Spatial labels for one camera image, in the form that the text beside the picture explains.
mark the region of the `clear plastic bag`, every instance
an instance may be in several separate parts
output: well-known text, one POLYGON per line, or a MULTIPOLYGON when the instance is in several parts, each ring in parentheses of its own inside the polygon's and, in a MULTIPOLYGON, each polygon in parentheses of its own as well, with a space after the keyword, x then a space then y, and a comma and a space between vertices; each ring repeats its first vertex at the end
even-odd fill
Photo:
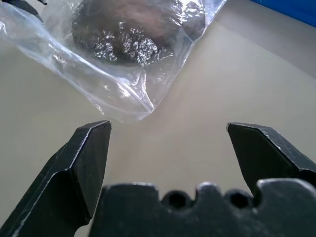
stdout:
POLYGON ((102 113, 158 106, 226 0, 50 0, 41 17, 0 2, 0 37, 66 79, 102 113))

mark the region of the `beige table surface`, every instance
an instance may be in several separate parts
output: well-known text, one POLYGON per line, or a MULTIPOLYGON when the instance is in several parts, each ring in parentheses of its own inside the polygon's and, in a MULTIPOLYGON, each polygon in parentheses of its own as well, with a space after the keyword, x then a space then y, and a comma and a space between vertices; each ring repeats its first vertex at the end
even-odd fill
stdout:
MULTIPOLYGON (((248 0, 228 2, 156 111, 132 125, 112 121, 104 184, 152 182, 160 195, 194 196, 213 181, 223 192, 248 191, 230 121, 271 126, 316 161, 315 42, 316 28, 248 0)), ((74 130, 107 117, 18 50, 0 51, 1 225, 74 130)))

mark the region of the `plastic bag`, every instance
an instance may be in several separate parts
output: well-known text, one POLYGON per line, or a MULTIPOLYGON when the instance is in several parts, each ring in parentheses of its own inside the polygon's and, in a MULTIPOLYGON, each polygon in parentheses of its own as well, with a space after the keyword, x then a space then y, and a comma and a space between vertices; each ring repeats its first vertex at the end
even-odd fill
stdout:
POLYGON ((41 17, 0 2, 0 37, 66 79, 102 113, 158 106, 226 0, 51 0, 41 17))

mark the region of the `blue object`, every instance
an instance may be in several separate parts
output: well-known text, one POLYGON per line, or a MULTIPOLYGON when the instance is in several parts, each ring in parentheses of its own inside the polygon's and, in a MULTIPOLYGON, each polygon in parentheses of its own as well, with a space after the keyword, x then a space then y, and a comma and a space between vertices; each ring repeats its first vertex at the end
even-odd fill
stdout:
POLYGON ((316 0, 252 0, 316 27, 316 0))

